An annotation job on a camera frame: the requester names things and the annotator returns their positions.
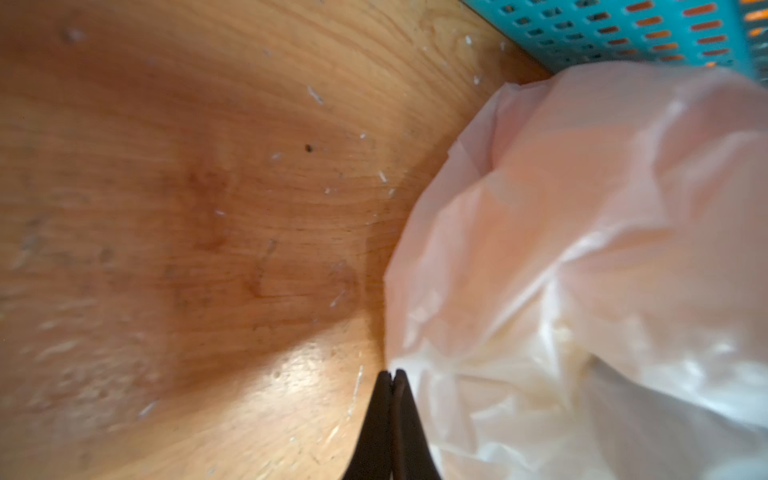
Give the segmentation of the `white plastic bag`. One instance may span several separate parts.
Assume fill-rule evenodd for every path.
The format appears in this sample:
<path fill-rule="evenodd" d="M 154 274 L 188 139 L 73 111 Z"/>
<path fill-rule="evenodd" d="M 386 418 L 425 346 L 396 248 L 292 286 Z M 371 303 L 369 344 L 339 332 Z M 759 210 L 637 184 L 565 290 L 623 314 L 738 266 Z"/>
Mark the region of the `white plastic bag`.
<path fill-rule="evenodd" d="M 765 88 L 630 62 L 503 85 L 385 303 L 446 479 L 765 478 Z"/>

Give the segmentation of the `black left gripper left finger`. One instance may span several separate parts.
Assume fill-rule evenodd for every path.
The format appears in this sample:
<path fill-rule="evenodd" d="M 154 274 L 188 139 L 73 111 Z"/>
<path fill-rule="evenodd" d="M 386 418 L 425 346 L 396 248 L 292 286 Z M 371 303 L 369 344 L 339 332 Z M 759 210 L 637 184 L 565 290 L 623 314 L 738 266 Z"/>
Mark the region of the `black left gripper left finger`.
<path fill-rule="evenodd" d="M 390 435 L 393 380 L 388 371 L 377 375 L 351 460 L 342 480 L 388 480 L 392 476 Z"/>

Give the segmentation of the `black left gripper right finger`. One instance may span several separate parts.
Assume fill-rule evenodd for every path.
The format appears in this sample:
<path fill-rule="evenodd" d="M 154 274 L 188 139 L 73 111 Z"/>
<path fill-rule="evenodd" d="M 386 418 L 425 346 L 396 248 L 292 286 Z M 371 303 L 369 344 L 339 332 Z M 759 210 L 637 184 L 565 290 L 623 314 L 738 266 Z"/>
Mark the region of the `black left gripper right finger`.
<path fill-rule="evenodd" d="M 391 398 L 391 465 L 394 480 L 440 480 L 407 374 L 398 369 Z"/>

